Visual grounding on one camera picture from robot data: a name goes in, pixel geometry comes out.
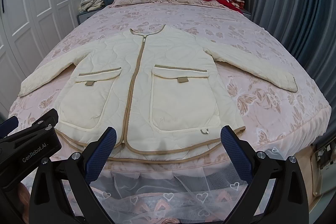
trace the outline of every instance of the jacket sleeve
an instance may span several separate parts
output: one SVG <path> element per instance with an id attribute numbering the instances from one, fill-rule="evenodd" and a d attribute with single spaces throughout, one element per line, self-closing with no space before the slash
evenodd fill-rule
<path id="1" fill-rule="evenodd" d="M 95 48 L 96 45 L 97 42 L 93 41 L 77 47 L 60 57 L 51 60 L 42 67 L 39 67 L 25 80 L 23 80 L 18 96 L 26 96 L 50 82 L 71 64 L 75 64 L 77 66 L 79 62 L 81 62 Z"/>
<path id="2" fill-rule="evenodd" d="M 247 71 L 262 78 L 284 90 L 297 92 L 295 79 L 289 72 L 271 65 L 266 60 L 258 58 L 254 54 L 244 52 L 231 45 L 213 43 L 203 38 L 196 38 L 203 46 L 204 51 L 210 54 L 215 61 L 229 63 L 241 70 Z"/>

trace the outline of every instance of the pink floral bedspread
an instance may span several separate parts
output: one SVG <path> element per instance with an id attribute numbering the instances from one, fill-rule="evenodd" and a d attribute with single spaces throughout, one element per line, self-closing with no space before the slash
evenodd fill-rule
<path id="1" fill-rule="evenodd" d="M 186 32 L 199 35 L 216 43 L 225 43 L 242 51 L 255 54 L 269 63 L 292 73 L 298 92 L 282 90 L 269 82 L 226 63 L 217 68 L 232 99 L 243 117 L 246 130 L 240 136 L 255 150 L 268 149 L 280 153 L 283 158 L 295 154 L 311 144 L 327 128 L 331 107 L 298 62 L 286 49 L 263 28 L 254 24 L 238 12 L 226 8 L 211 8 L 180 4 L 138 4 L 127 7 L 109 8 L 99 11 L 67 35 L 41 62 L 41 65 L 71 49 L 93 40 L 100 40 L 127 28 L 140 32 L 153 32 L 162 24 L 171 25 Z M 70 77 L 74 65 L 63 71 L 50 83 L 42 86 L 13 103 L 9 116 L 18 117 L 17 130 L 29 127 L 53 107 L 53 102 Z M 62 149 L 53 160 L 68 158 L 74 152 L 64 140 Z M 206 178 L 230 163 L 223 147 L 197 160 L 179 164 L 139 164 L 108 161 L 100 178 L 114 180 L 116 189 L 124 188 L 123 175 L 135 179 L 163 179 L 168 183 L 180 175 Z M 35 172 L 23 181 L 31 191 Z M 246 185 L 240 185 L 236 176 L 228 174 L 223 180 L 225 187 L 216 185 L 202 192 L 195 192 L 190 185 L 185 190 L 171 189 L 167 193 L 156 193 L 156 187 L 146 193 L 130 193 L 115 199 L 105 190 L 92 188 L 107 213 L 117 223 L 179 223 L 179 219 L 190 223 L 224 220 Z M 263 198 L 267 204 L 272 185 Z M 67 196 L 76 214 L 81 214 L 73 194 L 67 188 Z M 262 212 L 259 205 L 257 213 Z"/>
<path id="2" fill-rule="evenodd" d="M 246 131 L 240 138 L 248 141 L 255 150 L 276 148 L 286 158 L 307 147 L 326 131 L 331 107 L 314 80 L 267 31 L 227 8 L 152 3 L 106 7 L 68 34 L 39 66 L 75 47 L 111 36 L 124 29 L 153 32 L 162 24 L 208 38 L 216 43 L 232 45 L 266 59 L 294 75 L 298 85 L 296 93 L 282 90 L 226 63 L 217 64 L 223 83 L 236 102 L 246 126 Z M 9 116 L 18 117 L 20 125 L 17 130 L 29 127 L 53 107 L 53 101 L 73 69 L 74 65 L 50 83 L 15 100 Z M 55 158 L 67 158 L 72 151 L 63 142 L 63 148 Z M 147 165 L 109 161 L 105 167 L 125 172 L 147 172 L 213 165 L 227 159 L 226 152 L 221 147 L 205 157 L 181 164 Z"/>

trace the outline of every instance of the nightstand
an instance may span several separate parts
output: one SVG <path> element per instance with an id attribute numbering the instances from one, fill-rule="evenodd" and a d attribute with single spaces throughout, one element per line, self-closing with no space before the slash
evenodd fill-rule
<path id="1" fill-rule="evenodd" d="M 80 13 L 79 15 L 77 15 L 78 24 L 82 24 L 85 20 L 87 20 L 89 17 L 92 17 L 95 13 L 97 13 L 100 10 L 102 10 L 103 8 L 105 8 L 105 6 L 99 8 L 97 10 Z"/>
<path id="2" fill-rule="evenodd" d="M 248 18 L 251 20 L 251 13 L 249 11 L 246 11 L 244 9 L 240 9 L 241 12 L 243 13 L 244 17 Z"/>

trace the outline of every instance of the blue gripper pad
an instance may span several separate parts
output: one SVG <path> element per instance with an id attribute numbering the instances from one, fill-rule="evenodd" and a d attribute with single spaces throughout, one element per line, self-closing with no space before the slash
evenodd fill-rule
<path id="1" fill-rule="evenodd" d="M 233 131 L 230 133 L 228 128 L 223 127 L 220 132 L 220 141 L 222 142 L 226 153 L 229 155 L 240 179 L 245 180 L 247 184 L 250 184 L 253 179 L 252 164 L 240 147 L 239 138 Z"/>
<path id="2" fill-rule="evenodd" d="M 5 120 L 2 124 L 0 124 L 0 139 L 6 137 L 18 126 L 19 120 L 15 116 L 12 116 L 8 120 Z"/>
<path id="3" fill-rule="evenodd" d="M 97 142 L 100 143 L 85 165 L 84 179 L 87 184 L 90 184 L 92 181 L 95 181 L 98 178 L 108 157 L 116 145 L 117 133 L 115 129 L 110 128 L 103 139 L 100 138 Z"/>

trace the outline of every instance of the bed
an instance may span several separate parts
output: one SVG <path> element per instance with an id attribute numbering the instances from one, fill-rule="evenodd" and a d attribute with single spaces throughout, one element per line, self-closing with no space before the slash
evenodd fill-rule
<path id="1" fill-rule="evenodd" d="M 300 64 L 267 31 L 242 14 L 203 3 L 157 1 L 116 7 L 110 4 L 67 35 L 41 62 L 90 41 L 104 41 L 123 30 L 154 32 L 163 24 L 232 45 L 292 73 L 298 92 L 282 90 L 226 63 L 216 63 L 229 95 L 246 126 L 240 138 L 270 157 L 286 159 L 309 146 L 328 126 L 331 107 Z M 53 107 L 74 65 L 31 94 L 17 98 L 9 116 L 19 119 L 18 130 L 31 125 Z M 65 159 L 79 147 L 60 136 L 62 149 L 52 160 Z M 31 190 L 34 172 L 23 183 Z M 224 148 L 195 160 L 146 164 L 109 160 L 91 183 L 97 198 L 116 223 L 196 223 L 224 220 L 246 189 Z M 269 183 L 257 213 L 265 208 L 272 190 Z M 76 214 L 71 189 L 67 195 Z"/>

